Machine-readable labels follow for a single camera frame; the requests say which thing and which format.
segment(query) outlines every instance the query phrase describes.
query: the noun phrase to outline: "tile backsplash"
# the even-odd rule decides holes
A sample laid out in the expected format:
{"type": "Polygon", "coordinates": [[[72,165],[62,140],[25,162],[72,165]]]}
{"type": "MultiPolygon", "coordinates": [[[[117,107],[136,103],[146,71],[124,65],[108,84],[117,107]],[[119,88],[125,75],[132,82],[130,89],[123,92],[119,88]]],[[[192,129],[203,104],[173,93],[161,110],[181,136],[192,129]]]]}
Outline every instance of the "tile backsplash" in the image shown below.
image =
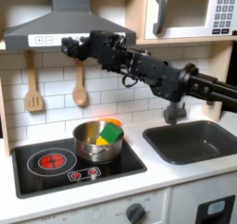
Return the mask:
{"type": "MultiPolygon", "coordinates": [[[[201,72],[208,67],[209,44],[176,44],[148,49],[152,56],[167,60],[176,68],[194,62],[201,72]]],[[[36,52],[37,88],[44,98],[44,111],[29,113],[24,108],[28,76],[22,52],[0,52],[0,77],[6,109],[9,141],[47,135],[71,135],[80,123],[99,118],[118,118],[123,123],[162,118],[168,102],[154,97],[149,87],[139,82],[125,89],[121,77],[102,71],[93,59],[85,61],[84,85],[89,105],[78,107],[72,99],[76,85],[75,63],[59,52],[36,52]]],[[[184,98],[188,111],[203,101],[184,98]]]]}

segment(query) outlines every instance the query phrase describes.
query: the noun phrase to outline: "wooden utensil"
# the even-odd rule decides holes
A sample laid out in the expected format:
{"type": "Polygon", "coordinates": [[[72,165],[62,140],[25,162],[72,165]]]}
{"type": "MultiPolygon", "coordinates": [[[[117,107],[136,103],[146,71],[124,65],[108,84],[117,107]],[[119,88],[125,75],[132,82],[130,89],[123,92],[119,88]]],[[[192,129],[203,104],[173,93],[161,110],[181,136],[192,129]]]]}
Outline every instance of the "wooden utensil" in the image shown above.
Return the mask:
{"type": "Polygon", "coordinates": [[[25,108],[27,111],[39,111],[43,109],[43,99],[36,90],[35,72],[34,72],[34,53],[26,51],[25,58],[28,70],[29,90],[25,96],[25,108]]]}
{"type": "Polygon", "coordinates": [[[77,84],[73,90],[73,100],[78,106],[84,106],[87,103],[87,93],[83,87],[83,62],[76,59],[76,79],[77,84]]]}

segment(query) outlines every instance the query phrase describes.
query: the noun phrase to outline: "stainless steel pot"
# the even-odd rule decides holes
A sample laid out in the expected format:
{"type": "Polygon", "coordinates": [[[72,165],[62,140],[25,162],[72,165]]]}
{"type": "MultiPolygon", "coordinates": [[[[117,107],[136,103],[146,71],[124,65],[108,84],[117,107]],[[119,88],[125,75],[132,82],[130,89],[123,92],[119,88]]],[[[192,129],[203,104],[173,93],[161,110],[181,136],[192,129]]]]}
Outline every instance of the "stainless steel pot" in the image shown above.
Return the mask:
{"type": "Polygon", "coordinates": [[[73,136],[79,157],[92,162],[106,162],[115,159],[120,154],[122,137],[109,145],[96,145],[96,139],[105,125],[105,121],[91,121],[75,128],[73,136]]]}

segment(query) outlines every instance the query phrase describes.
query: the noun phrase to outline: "white countertop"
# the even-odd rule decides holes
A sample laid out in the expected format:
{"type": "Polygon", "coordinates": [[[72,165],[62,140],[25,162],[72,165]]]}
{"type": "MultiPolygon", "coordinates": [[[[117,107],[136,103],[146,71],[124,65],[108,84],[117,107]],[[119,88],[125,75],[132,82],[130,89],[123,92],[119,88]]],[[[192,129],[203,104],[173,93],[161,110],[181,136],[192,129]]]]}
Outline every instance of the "white countertop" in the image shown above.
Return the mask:
{"type": "MultiPolygon", "coordinates": [[[[220,125],[237,135],[234,127],[236,122],[237,115],[225,113],[220,125]]],[[[142,136],[145,129],[164,125],[165,122],[159,120],[123,127],[125,139],[146,165],[146,172],[28,199],[18,199],[16,196],[12,158],[5,157],[4,145],[1,141],[0,223],[37,218],[237,169],[237,155],[184,166],[165,162],[142,136]]]]}

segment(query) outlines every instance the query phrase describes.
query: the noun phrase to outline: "range hood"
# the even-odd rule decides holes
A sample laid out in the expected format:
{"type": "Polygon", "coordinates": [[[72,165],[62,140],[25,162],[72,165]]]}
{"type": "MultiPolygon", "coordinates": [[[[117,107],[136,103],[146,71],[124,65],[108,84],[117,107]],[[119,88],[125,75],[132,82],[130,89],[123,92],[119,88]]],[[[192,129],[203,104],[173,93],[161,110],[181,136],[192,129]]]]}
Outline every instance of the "range hood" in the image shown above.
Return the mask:
{"type": "Polygon", "coordinates": [[[63,37],[79,40],[90,31],[110,31],[127,37],[127,45],[136,44],[136,33],[90,11],[90,0],[52,0],[52,13],[4,32],[6,50],[52,49],[63,37]]]}

